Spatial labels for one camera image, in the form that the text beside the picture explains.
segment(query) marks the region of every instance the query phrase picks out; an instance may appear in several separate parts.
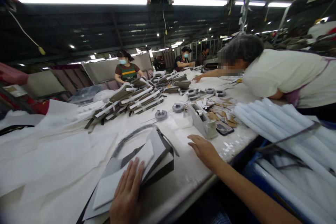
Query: mobile phone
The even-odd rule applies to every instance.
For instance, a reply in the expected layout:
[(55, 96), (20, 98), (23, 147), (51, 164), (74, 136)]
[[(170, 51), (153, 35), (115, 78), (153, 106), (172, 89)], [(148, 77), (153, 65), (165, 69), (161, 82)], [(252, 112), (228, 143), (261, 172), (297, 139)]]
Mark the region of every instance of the mobile phone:
[(217, 121), (216, 125), (217, 125), (216, 130), (221, 135), (228, 135), (228, 134), (234, 132), (233, 128), (231, 128), (229, 125), (227, 125), (226, 123), (224, 123), (222, 121)]

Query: woman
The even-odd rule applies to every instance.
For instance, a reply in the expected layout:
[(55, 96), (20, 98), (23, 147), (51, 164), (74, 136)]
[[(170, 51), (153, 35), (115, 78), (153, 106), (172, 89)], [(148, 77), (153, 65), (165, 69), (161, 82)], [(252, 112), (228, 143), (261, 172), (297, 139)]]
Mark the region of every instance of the woman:
[(130, 83), (137, 78), (137, 73), (140, 75), (140, 77), (144, 75), (137, 65), (130, 63), (134, 59), (125, 50), (120, 50), (117, 52), (117, 57), (119, 59), (119, 64), (115, 68), (114, 76), (117, 82), (121, 84), (126, 82)]
[(254, 95), (270, 99), (285, 98), (304, 115), (336, 123), (336, 59), (298, 51), (265, 49), (251, 34), (240, 35), (222, 48), (218, 55), (221, 69), (196, 76), (233, 75), (245, 71), (243, 83)]
[(189, 54), (192, 52), (190, 47), (183, 47), (182, 48), (182, 55), (177, 56), (174, 62), (174, 69), (177, 72), (182, 71), (183, 67), (194, 67), (195, 62), (190, 62), (188, 60)]

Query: brown t-shirt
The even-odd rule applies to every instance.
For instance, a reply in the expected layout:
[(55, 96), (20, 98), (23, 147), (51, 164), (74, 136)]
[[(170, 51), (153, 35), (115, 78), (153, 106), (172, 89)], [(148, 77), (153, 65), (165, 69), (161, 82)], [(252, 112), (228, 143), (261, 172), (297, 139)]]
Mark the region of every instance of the brown t-shirt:
[[(122, 76), (123, 73), (122, 73), (121, 69), (123, 69), (123, 70), (128, 70), (128, 69), (132, 69), (132, 68), (133, 68), (132, 63), (130, 63), (129, 65), (130, 65), (129, 67), (128, 67), (128, 66), (124, 66), (124, 65), (118, 65), (118, 66), (115, 68), (115, 72), (116, 72), (116, 74)], [(134, 65), (134, 70), (135, 70), (136, 72), (139, 72), (139, 71), (140, 71), (140, 68), (139, 68), (137, 65), (135, 65), (135, 64), (133, 64), (133, 65)]]

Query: worker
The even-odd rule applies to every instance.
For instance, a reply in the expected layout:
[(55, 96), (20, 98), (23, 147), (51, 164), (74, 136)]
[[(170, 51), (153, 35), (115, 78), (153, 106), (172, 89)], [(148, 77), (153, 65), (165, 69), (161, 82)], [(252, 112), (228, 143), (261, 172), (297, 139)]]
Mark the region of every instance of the worker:
[(252, 93), (270, 99), (285, 98), (303, 115), (336, 123), (336, 59), (299, 51), (265, 49), (255, 35), (237, 36), (218, 54), (223, 66), (196, 76), (234, 75), (244, 70), (243, 83)]
[(192, 52), (190, 47), (183, 47), (181, 51), (182, 51), (182, 54), (180, 56), (177, 56), (174, 62), (174, 69), (177, 72), (182, 71), (182, 68), (184, 67), (194, 67), (195, 66), (195, 62), (190, 62), (188, 59), (190, 53)]
[[(188, 138), (192, 141), (188, 144), (194, 149), (197, 157), (245, 203), (260, 223), (300, 223), (266, 193), (225, 163), (209, 141), (198, 135), (190, 135)], [(145, 164), (142, 161), (137, 170), (138, 164), (138, 158), (134, 162), (130, 161), (121, 176), (110, 208), (111, 224), (139, 221), (139, 189)]]
[(202, 51), (197, 56), (197, 60), (195, 64), (196, 67), (203, 65), (203, 61), (206, 60), (207, 55), (209, 54), (209, 50), (210, 50), (209, 45), (205, 44), (205, 46), (203, 46), (202, 48)]
[(125, 50), (120, 50), (117, 52), (117, 57), (119, 59), (119, 64), (115, 68), (114, 75), (114, 78), (117, 82), (121, 84), (126, 82), (130, 83), (137, 78), (137, 73), (140, 75), (140, 77), (144, 75), (137, 65), (130, 63), (134, 60), (134, 58)]
[(153, 59), (153, 66), (155, 67), (156, 71), (160, 69), (159, 61), (156, 57)]

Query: hand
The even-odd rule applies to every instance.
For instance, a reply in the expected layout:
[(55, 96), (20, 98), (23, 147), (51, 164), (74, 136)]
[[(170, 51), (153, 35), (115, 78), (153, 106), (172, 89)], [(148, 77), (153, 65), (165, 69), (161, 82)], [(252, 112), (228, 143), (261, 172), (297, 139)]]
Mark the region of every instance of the hand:
[(194, 149), (198, 158), (213, 173), (217, 174), (217, 171), (225, 162), (218, 155), (214, 146), (209, 141), (198, 135), (189, 135), (188, 138), (193, 141), (193, 143), (189, 142), (188, 144)]
[(200, 75), (196, 75), (195, 78), (192, 79), (192, 81), (196, 81), (196, 83), (197, 83), (197, 82), (199, 82), (201, 80), (201, 78), (202, 77)]
[(137, 172), (138, 163), (138, 157), (134, 162), (131, 160), (121, 176), (110, 208), (111, 224), (138, 223), (141, 210), (139, 188), (145, 166), (142, 161)]

